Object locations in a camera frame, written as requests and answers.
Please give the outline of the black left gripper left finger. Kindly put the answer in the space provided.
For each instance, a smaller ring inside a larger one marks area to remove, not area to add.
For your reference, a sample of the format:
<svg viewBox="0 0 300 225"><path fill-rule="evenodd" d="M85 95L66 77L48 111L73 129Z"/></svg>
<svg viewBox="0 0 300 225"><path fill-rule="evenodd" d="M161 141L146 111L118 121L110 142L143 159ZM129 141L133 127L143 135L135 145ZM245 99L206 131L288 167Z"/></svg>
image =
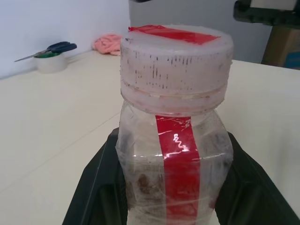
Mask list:
<svg viewBox="0 0 300 225"><path fill-rule="evenodd" d="M127 225L126 185L114 129L85 167L62 225Z"/></svg>

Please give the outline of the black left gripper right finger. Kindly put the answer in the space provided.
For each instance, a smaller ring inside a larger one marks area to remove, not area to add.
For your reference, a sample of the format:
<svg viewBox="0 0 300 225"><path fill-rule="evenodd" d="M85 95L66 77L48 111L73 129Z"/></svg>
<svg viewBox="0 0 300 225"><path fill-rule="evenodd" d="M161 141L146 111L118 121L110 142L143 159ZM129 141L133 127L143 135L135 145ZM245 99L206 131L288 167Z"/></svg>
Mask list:
<svg viewBox="0 0 300 225"><path fill-rule="evenodd" d="M300 225L300 218L264 169L229 134L233 162L219 192L220 225Z"/></svg>

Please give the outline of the clear bottle with red tape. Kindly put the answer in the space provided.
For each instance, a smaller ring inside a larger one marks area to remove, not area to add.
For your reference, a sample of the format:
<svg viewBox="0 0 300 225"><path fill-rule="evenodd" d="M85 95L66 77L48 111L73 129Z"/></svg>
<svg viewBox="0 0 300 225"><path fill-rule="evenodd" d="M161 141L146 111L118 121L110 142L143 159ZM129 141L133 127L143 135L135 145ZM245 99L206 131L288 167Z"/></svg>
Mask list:
<svg viewBox="0 0 300 225"><path fill-rule="evenodd" d="M233 161L216 112L233 49L230 35L202 26L130 27L122 38L116 151L127 225L208 225Z"/></svg>

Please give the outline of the white tape roll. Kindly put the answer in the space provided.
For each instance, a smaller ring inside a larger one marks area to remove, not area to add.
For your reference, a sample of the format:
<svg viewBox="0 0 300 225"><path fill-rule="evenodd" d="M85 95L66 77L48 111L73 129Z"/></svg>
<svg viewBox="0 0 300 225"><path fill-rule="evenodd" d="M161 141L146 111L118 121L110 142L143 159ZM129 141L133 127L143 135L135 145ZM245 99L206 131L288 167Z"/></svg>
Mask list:
<svg viewBox="0 0 300 225"><path fill-rule="evenodd" d="M62 53L45 53L34 57L36 68L40 73L51 74L60 72L68 67L67 60Z"/></svg>

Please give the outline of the pink cloth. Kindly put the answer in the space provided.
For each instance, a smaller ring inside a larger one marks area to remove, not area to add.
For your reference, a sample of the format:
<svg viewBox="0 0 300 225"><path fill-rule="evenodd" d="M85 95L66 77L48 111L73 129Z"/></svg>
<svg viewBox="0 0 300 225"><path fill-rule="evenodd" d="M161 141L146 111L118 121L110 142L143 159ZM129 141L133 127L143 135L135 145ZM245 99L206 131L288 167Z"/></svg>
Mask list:
<svg viewBox="0 0 300 225"><path fill-rule="evenodd" d="M117 34L102 35L92 45L92 49L101 54L120 56L120 41L122 36Z"/></svg>

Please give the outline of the brown cardboard box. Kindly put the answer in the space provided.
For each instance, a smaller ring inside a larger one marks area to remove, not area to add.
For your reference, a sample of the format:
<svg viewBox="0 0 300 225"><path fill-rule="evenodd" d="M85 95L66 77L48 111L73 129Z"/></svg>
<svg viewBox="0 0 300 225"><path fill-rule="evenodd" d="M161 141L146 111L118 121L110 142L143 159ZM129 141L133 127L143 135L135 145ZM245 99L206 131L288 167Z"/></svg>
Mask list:
<svg viewBox="0 0 300 225"><path fill-rule="evenodd" d="M300 30L273 27L262 64L300 70Z"/></svg>

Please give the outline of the black device with white label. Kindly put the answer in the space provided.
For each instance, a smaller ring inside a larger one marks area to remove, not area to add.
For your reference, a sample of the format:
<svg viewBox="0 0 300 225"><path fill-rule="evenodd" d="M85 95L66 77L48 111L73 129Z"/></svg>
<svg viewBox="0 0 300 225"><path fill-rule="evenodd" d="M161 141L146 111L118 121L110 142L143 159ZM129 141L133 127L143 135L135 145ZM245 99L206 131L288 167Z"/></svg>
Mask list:
<svg viewBox="0 0 300 225"><path fill-rule="evenodd" d="M274 4L254 6L253 2L254 0L236 0L233 8L234 19L245 23L300 29L300 0L295 0L290 7L284 8Z"/></svg>

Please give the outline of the blue handled scissors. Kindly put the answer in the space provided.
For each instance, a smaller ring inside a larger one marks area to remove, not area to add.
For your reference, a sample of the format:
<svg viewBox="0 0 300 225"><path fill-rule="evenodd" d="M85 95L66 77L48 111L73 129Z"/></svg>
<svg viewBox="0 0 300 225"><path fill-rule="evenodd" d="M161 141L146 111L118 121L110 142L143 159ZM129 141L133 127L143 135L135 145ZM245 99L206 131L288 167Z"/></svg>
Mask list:
<svg viewBox="0 0 300 225"><path fill-rule="evenodd" d="M55 43L53 45L50 45L49 47L47 47L43 51L37 52L37 53L35 53L33 55L30 55L30 56L27 56L25 58L21 58L19 60L16 60L15 62L30 59L32 57L37 57L37 56L40 56L40 55L45 54L45 53L64 53L64 52L74 50L76 48L77 48L77 44L75 44L75 43L70 43L70 42L67 42L67 41L58 42L58 43Z"/></svg>

